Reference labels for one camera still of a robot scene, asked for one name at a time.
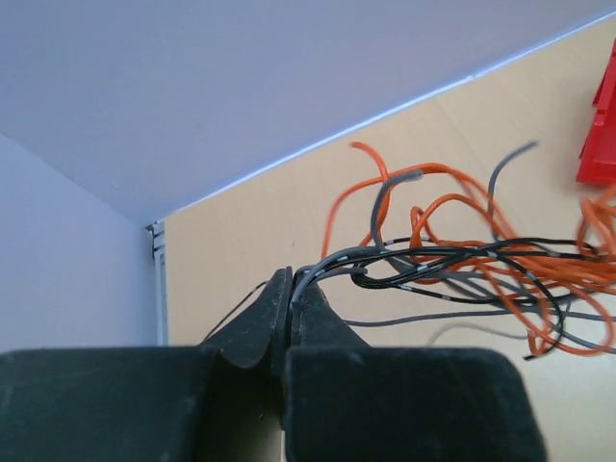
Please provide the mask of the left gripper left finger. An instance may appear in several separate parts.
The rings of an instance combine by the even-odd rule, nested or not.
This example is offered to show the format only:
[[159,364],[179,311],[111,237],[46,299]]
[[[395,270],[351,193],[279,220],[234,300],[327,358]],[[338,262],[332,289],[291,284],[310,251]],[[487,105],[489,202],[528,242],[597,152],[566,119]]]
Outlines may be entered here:
[[279,269],[196,346],[61,348],[1,357],[5,461],[278,461],[286,324]]

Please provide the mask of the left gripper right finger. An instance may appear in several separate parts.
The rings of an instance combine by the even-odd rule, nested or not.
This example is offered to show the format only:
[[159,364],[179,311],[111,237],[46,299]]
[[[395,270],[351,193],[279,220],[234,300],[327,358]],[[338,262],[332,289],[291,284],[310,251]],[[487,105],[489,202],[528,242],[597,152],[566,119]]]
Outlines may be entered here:
[[317,285],[291,305],[285,358],[290,461],[544,461],[524,381],[476,347],[373,347]]

